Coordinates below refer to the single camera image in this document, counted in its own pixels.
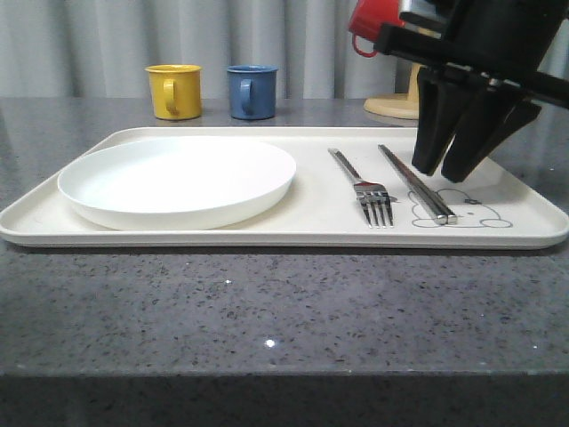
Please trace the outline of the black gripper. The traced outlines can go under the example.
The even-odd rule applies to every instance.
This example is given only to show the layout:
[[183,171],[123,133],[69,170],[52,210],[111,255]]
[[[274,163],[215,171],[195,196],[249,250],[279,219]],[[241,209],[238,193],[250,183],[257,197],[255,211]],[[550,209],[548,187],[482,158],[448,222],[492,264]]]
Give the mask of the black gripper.
[[[376,51],[428,66],[457,65],[510,82],[540,101],[568,106],[567,81],[538,70],[568,17],[566,1],[403,1],[399,16],[438,36],[385,22],[374,43]],[[467,80],[457,68],[425,67],[418,73],[419,123],[412,164],[421,173],[436,171],[456,125],[442,175],[462,182],[541,112],[521,93],[488,89],[464,113],[471,101]]]

